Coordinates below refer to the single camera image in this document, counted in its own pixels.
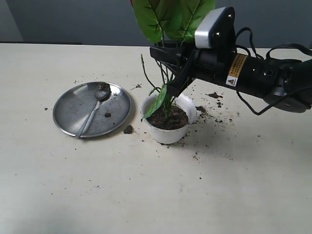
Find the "table surface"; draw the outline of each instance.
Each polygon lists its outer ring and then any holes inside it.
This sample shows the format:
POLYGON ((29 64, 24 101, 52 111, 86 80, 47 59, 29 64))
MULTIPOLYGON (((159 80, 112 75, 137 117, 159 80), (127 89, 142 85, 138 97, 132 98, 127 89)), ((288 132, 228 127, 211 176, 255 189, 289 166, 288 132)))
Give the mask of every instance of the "table surface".
POLYGON ((209 115, 179 143, 160 145, 140 121, 151 90, 140 53, 159 85, 147 47, 0 44, 0 233, 311 233, 312 112, 258 117, 234 91, 196 80, 184 94, 209 115), (126 89, 134 114, 107 136, 66 135, 53 122, 55 102, 99 80, 126 89))

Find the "metal plate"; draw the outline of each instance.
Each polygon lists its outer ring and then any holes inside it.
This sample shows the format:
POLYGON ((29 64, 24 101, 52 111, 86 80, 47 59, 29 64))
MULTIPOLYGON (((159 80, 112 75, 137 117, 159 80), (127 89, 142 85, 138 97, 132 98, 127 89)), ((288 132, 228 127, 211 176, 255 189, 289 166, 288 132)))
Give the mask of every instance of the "metal plate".
MULTIPOLYGON (((64 133, 74 136, 82 126, 97 101, 94 92, 99 83, 89 82, 78 85, 57 100, 53 108, 53 120, 64 133)), ((98 137, 110 133, 120 127, 130 114, 132 102, 129 94, 115 84, 108 84, 112 93, 97 108, 89 129, 84 130, 81 138, 98 137), (111 116, 105 117, 106 113, 111 113, 111 116)))

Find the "warning label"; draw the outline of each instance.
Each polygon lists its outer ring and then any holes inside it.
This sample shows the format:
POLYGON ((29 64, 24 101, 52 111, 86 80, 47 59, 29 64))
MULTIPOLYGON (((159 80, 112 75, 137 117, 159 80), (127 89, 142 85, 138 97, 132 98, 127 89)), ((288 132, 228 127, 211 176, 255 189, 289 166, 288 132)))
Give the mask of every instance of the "warning label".
POLYGON ((236 86, 239 74, 243 68, 243 65, 246 61, 247 55, 237 54, 231 65, 229 75, 226 80, 226 84, 230 86, 236 86))

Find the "wall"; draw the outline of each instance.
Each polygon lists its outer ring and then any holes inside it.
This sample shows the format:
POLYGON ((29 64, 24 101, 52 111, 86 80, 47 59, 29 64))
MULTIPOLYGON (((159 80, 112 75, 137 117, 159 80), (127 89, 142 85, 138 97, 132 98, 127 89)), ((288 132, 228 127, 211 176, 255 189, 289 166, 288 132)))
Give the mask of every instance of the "wall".
MULTIPOLYGON (((26 41, 71 41, 99 45, 149 45, 129 0, 7 0, 26 41)), ((252 28, 256 47, 312 42, 312 1, 218 0, 233 6, 236 30, 252 28)), ((249 46, 248 33, 239 43, 249 46)))
POLYGON ((0 42, 22 41, 20 31, 5 0, 0 0, 0 42))

